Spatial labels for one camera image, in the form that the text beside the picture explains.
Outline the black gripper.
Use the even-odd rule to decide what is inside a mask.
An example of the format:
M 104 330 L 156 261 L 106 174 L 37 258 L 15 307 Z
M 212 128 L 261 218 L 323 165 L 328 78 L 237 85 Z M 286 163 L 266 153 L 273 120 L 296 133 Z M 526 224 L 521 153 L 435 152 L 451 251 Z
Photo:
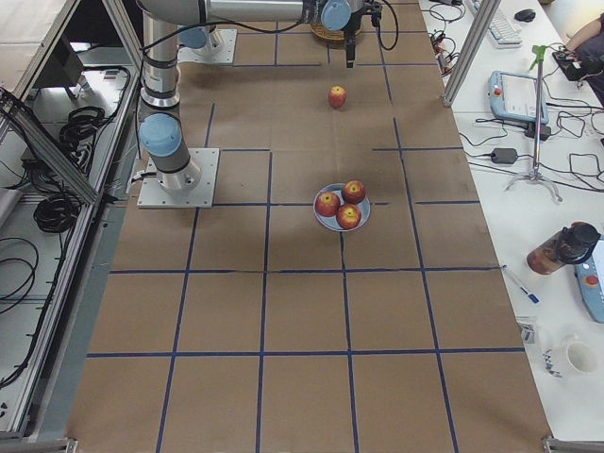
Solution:
M 351 15 L 348 23 L 343 28 L 345 45 L 345 66 L 352 69 L 355 62 L 355 37 L 361 26 L 362 0 L 347 0 Z

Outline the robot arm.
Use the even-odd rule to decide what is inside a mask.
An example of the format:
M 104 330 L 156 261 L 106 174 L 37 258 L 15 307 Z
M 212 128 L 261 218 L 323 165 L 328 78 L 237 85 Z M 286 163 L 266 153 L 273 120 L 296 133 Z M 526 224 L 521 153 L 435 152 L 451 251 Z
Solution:
M 237 29 L 248 22 L 319 24 L 344 33 L 346 64 L 355 59 L 356 33 L 368 11 L 363 1 L 141 1 L 142 106 L 139 137 L 166 191 L 194 187 L 201 170 L 183 138 L 177 89 L 178 57 L 218 64 L 232 60 Z
M 178 31 L 180 43 L 197 54 L 213 55 L 223 46 L 223 39 L 215 25 L 193 28 L 183 26 Z

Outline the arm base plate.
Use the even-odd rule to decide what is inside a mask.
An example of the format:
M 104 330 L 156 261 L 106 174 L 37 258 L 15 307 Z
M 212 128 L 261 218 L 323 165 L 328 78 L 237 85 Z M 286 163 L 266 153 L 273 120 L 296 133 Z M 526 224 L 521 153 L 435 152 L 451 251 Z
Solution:
M 190 148 L 190 162 L 183 171 L 158 171 L 151 159 L 145 168 L 137 205 L 142 209 L 210 208 L 219 166 L 218 148 Z
M 189 62 L 205 65 L 231 65 L 235 55 L 237 30 L 232 28 L 218 28 L 218 30 L 221 38 L 223 39 L 223 46 L 220 51 L 213 55 L 197 54 L 192 49 L 184 47 L 179 42 L 177 54 L 178 62 Z

